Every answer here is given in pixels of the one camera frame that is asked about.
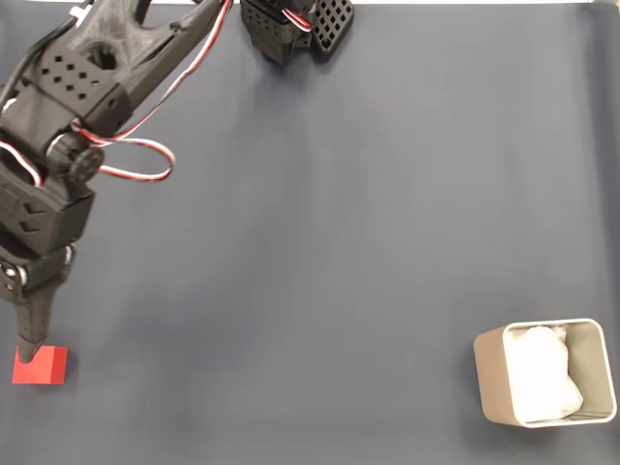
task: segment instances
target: crumpled white paper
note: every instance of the crumpled white paper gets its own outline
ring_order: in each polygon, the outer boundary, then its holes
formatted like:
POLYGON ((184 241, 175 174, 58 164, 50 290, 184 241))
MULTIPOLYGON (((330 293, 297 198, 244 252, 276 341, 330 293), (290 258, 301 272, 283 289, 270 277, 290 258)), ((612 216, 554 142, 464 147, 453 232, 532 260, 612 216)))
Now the crumpled white paper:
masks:
POLYGON ((566 329, 513 329, 506 337, 515 416, 522 422, 562 419, 583 404, 569 377, 566 329))

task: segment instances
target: red cube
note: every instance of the red cube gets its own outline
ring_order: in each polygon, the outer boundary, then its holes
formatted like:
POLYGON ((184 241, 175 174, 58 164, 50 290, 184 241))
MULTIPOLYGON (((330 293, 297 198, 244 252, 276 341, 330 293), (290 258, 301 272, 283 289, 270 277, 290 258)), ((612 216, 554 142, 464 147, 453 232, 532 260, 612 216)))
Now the red cube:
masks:
POLYGON ((19 362, 19 349, 15 351, 13 368, 14 385, 63 385, 69 349, 42 346, 30 363, 19 362))

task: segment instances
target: black robotic arm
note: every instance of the black robotic arm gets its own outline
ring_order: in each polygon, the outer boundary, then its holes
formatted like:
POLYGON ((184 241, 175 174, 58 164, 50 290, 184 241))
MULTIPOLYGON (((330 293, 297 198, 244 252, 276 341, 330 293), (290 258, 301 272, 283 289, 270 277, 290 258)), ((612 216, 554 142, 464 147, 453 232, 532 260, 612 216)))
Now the black robotic arm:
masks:
MULTIPOLYGON (((233 0, 195 0, 186 15, 154 28, 151 0, 87 0, 36 43, 0 91, 0 297, 17 313, 18 351, 29 362, 47 338, 51 305, 72 267, 97 173, 136 181, 170 175, 174 155, 129 136, 208 54, 233 0), (145 117, 122 129, 192 49, 198 56, 145 117), (23 84, 17 91, 17 85, 23 84), (104 147, 137 143, 170 161, 160 174, 103 165, 104 147)), ((296 48, 327 61, 353 21, 349 0, 241 0, 253 45, 287 63, 296 48)))

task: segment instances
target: red and white wire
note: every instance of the red and white wire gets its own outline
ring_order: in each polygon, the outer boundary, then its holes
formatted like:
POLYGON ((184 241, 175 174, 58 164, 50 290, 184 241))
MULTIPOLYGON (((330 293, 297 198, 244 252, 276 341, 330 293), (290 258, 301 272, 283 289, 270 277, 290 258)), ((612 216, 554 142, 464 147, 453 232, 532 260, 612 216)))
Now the red and white wire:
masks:
POLYGON ((155 107, 153 107, 153 109, 149 113, 147 113, 142 119, 134 123, 128 129, 121 131, 120 133, 112 136, 111 138, 101 138, 85 130, 78 124, 72 125, 72 128, 75 131, 79 131, 83 136, 89 139, 93 145, 96 145, 99 147, 106 147, 108 145, 112 145, 113 143, 127 143, 127 144, 141 145, 143 147, 156 150, 157 152, 161 153, 164 157, 168 159, 170 163, 170 166, 168 167, 168 169, 158 174, 143 174, 139 172, 132 172, 132 171, 120 170, 120 169, 113 168, 113 167, 102 166, 99 168, 100 172, 104 174, 116 176, 116 177, 122 177, 124 179, 131 179, 134 181, 141 181, 141 182, 162 181, 171 175, 174 164, 176 163, 176 157, 174 156, 174 153, 172 153, 172 151, 169 148, 167 148, 165 145, 155 140, 127 139, 127 137, 130 136, 142 124, 144 124, 144 122, 146 122, 146 120, 150 118, 162 106, 162 104, 180 86, 180 84, 202 64, 202 62, 204 61, 204 58, 209 53, 209 51, 213 47, 213 44, 215 43, 215 40, 220 34, 220 30, 222 29, 222 25, 224 24, 224 19, 226 19, 226 14, 229 12, 232 4, 233 4, 233 0, 224 0, 220 13, 217 15, 215 19, 215 23, 213 24, 213 28, 211 29, 211 32, 209 32, 209 35, 207 36, 206 40, 204 41, 204 45, 202 46, 201 51, 199 52, 197 57, 194 59, 194 61, 192 61, 190 66, 183 73, 181 73, 179 77, 177 77, 174 80, 174 82, 170 85, 166 93, 160 99, 159 103, 155 107))
POLYGON ((155 140, 150 140, 150 139, 111 140, 111 139, 100 138, 99 136, 91 133, 90 131, 86 131, 84 128, 79 127, 77 124, 73 124, 72 129, 74 131, 78 131, 84 137, 89 139, 93 145, 96 145, 98 147, 105 147, 106 145, 110 145, 111 143, 127 143, 130 145, 140 145, 142 147, 150 148, 152 150, 155 150, 161 153, 164 157, 166 157, 166 159, 168 160, 168 163, 170 164, 167 170, 164 170, 157 174, 143 174, 141 172, 133 172, 133 171, 121 170, 119 168, 114 168, 114 167, 102 166, 99 168, 99 172, 102 172, 103 174, 109 174, 110 176, 121 177, 123 179, 130 179, 132 181, 157 182, 157 181, 163 181, 168 176, 170 176, 172 173, 172 169, 174 168, 174 165, 176 164, 176 157, 174 156, 174 153, 172 153, 172 151, 169 148, 167 148, 165 145, 155 140))
POLYGON ((312 23, 307 19, 303 18, 301 15, 292 12, 288 8, 283 8, 282 13, 286 16, 290 22, 292 22, 295 26, 301 29, 303 32, 311 32, 312 31, 312 23))
MULTIPOLYGON (((5 106, 2 108, 1 112, 5 112, 14 102, 16 99, 11 99, 9 100, 5 106)), ((12 145, 10 145, 8 142, 4 142, 2 140, 0 140, 0 148, 5 149, 7 152, 9 152, 13 158, 15 158, 15 160, 26 170, 28 171, 28 173, 30 174, 30 176, 32 177, 32 181, 35 185, 35 187, 41 187, 43 185, 43 177, 41 176, 41 173, 39 172, 39 170, 37 169, 37 167, 35 167, 32 162, 30 160, 28 160, 19 150, 17 150, 15 147, 13 147, 12 145)))

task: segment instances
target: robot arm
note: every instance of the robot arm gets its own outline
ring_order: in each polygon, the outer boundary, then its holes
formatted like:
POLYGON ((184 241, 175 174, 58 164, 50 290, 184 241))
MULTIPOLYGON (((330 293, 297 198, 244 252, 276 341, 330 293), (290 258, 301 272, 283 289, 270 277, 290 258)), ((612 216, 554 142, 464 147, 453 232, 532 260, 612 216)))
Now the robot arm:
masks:
POLYGON ((31 49, 0 97, 0 297, 15 306, 22 362, 47 337, 54 294, 90 213, 95 194, 86 183, 105 145, 94 135, 124 139, 129 131, 118 131, 138 106, 208 36, 180 80, 198 68, 232 0, 204 0, 156 28, 141 26, 150 0, 86 3, 79 27, 72 18, 31 49))

